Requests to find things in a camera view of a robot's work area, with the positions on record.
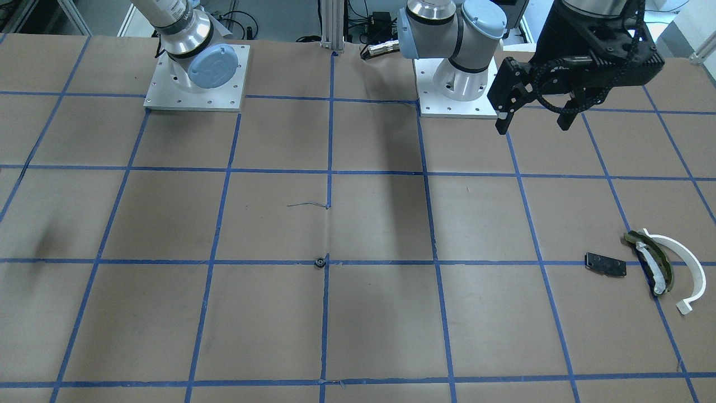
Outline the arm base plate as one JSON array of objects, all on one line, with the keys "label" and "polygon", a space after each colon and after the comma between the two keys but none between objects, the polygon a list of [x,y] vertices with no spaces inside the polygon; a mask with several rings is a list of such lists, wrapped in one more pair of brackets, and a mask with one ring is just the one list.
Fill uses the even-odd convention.
[{"label": "arm base plate", "polygon": [[241,111],[251,55],[248,44],[215,44],[182,67],[161,54],[144,106],[164,111]]},{"label": "arm base plate", "polygon": [[478,73],[459,71],[448,59],[413,61],[420,114],[428,118],[479,118],[496,120],[487,97],[498,67],[494,59]]}]

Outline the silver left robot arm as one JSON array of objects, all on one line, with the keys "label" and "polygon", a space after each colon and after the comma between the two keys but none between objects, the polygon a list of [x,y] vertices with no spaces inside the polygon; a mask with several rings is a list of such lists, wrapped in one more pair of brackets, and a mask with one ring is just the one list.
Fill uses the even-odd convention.
[{"label": "silver left robot arm", "polygon": [[562,130],[616,87],[646,85],[663,70],[644,20],[644,1],[555,1],[527,62],[506,57],[488,90],[488,67],[508,30],[491,1],[409,1],[397,17],[407,59],[440,59],[441,94],[467,102],[486,94],[506,134],[514,113],[534,101],[557,113]]}]

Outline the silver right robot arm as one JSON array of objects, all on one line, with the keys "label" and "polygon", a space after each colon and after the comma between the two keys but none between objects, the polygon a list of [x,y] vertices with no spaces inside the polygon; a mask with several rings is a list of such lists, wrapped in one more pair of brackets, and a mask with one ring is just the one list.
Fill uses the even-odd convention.
[{"label": "silver right robot arm", "polygon": [[213,89],[228,83],[238,68],[235,50],[226,43],[220,23],[194,1],[133,1],[154,27],[168,57],[189,83]]}]

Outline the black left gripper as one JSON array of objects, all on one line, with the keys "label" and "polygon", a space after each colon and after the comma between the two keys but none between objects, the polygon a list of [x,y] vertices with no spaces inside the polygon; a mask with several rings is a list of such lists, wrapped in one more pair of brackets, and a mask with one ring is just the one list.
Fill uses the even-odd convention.
[{"label": "black left gripper", "polygon": [[644,1],[553,2],[534,55],[527,62],[504,59],[488,93],[499,135],[527,103],[558,113],[558,127],[566,131],[613,88],[654,79],[666,62],[645,11]]}]

